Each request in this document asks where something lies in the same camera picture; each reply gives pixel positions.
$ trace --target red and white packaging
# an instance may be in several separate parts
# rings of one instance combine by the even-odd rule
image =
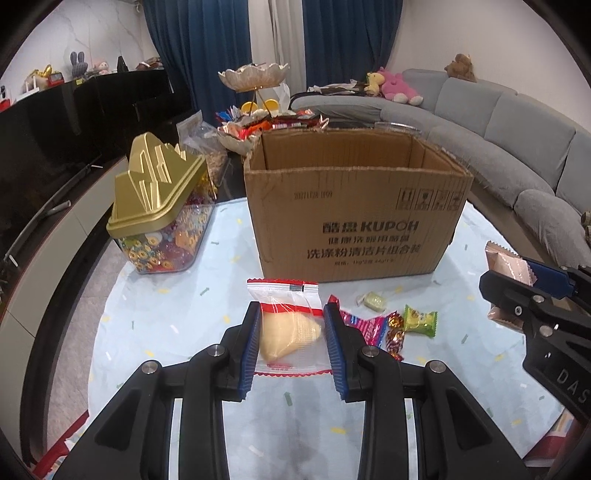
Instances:
[[[331,373],[318,284],[298,280],[248,280],[262,310],[255,373],[308,376]]]

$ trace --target brown teddy bear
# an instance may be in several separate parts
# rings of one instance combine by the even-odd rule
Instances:
[[[470,57],[463,53],[458,53],[456,59],[445,67],[448,77],[454,77],[460,80],[467,80],[468,82],[475,82],[474,68]]]

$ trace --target table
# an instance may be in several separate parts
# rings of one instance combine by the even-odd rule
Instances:
[[[524,337],[486,318],[490,305],[479,294],[478,280],[486,270],[483,250],[488,240],[508,247],[466,204],[454,240],[433,274],[321,284],[320,297],[324,302],[335,294],[342,308],[365,318],[373,314],[358,307],[355,298],[371,290],[388,299],[389,310],[401,310],[406,303],[422,311],[438,310],[436,337],[408,335],[402,350],[405,361],[444,361],[523,456],[552,426],[562,406],[521,368]],[[261,276],[244,199],[216,206],[197,260],[187,271],[141,276],[126,265],[106,302],[95,340],[90,419],[145,360],[184,362],[218,342],[228,326],[242,321],[251,301],[246,280]],[[246,401],[224,403],[223,411],[233,478],[356,478],[363,405],[341,402],[330,375],[255,376]],[[407,416],[413,478],[411,410]],[[176,408],[171,479],[176,478],[179,418]]]

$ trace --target white wall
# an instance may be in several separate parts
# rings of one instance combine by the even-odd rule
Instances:
[[[460,52],[477,78],[530,95],[591,131],[591,88],[522,0],[405,0],[390,71],[443,70]]]
[[[150,36],[142,34],[143,10],[116,0],[63,0],[27,37],[0,79],[11,97],[21,93],[22,85],[34,69],[50,63],[72,79],[70,52],[83,51],[89,67],[106,60],[117,67],[123,55],[130,70],[153,55]]]

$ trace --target curved sofa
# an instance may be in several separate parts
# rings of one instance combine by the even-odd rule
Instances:
[[[591,265],[580,215],[591,210],[591,134],[547,105],[506,86],[410,69],[420,107],[383,98],[304,96],[293,108],[332,119],[417,127],[452,153],[485,190],[512,209],[557,265]]]

